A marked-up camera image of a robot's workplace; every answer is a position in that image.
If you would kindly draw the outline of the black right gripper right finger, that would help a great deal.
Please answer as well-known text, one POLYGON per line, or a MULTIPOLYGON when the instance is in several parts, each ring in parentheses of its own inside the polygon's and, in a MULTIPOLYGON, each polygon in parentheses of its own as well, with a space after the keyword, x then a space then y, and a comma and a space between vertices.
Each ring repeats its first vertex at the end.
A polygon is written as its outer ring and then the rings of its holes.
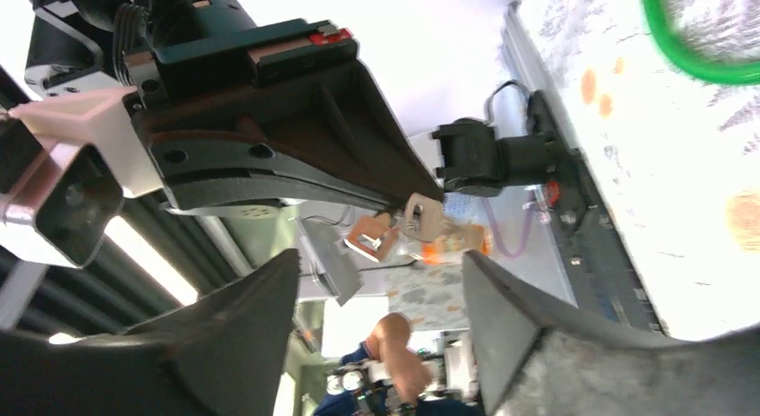
POLYGON ((489 415, 756 415, 759 330, 689 342, 577 308, 481 253, 463 292, 489 415))

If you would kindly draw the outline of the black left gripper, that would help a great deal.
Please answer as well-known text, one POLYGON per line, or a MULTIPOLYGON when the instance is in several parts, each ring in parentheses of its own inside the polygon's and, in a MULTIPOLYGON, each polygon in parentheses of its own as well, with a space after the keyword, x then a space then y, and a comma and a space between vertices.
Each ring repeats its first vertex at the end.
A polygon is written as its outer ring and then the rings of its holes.
POLYGON ((401 209, 443 189, 358 43, 330 22, 259 26, 238 0, 29 0, 23 109, 40 140, 91 147, 121 195, 167 206, 303 199, 401 209))

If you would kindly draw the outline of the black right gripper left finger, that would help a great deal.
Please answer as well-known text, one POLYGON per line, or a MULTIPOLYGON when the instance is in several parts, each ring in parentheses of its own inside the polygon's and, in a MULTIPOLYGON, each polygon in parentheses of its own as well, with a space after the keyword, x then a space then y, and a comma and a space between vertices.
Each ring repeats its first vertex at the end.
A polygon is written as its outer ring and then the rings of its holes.
POLYGON ((269 415, 285 367, 299 254, 136 325, 53 344, 1 335, 4 415, 269 415))

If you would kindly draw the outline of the green cable lock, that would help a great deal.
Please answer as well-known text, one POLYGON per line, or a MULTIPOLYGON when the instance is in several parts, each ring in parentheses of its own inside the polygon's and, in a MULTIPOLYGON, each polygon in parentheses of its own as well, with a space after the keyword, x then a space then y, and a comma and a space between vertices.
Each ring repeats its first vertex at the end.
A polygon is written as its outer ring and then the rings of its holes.
POLYGON ((643 17, 663 57, 683 73, 703 82, 730 86, 759 84, 759 63, 720 63, 700 56, 671 29, 661 0, 641 0, 643 17))

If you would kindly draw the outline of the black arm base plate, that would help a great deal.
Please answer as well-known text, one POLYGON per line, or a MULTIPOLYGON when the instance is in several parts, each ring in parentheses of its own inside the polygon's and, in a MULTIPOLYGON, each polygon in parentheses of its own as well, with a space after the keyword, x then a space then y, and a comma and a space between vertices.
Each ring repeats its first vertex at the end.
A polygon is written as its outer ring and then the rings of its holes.
POLYGON ((544 91, 528 99, 529 134, 548 153, 550 228, 579 308, 665 334, 582 152, 569 145, 544 91))

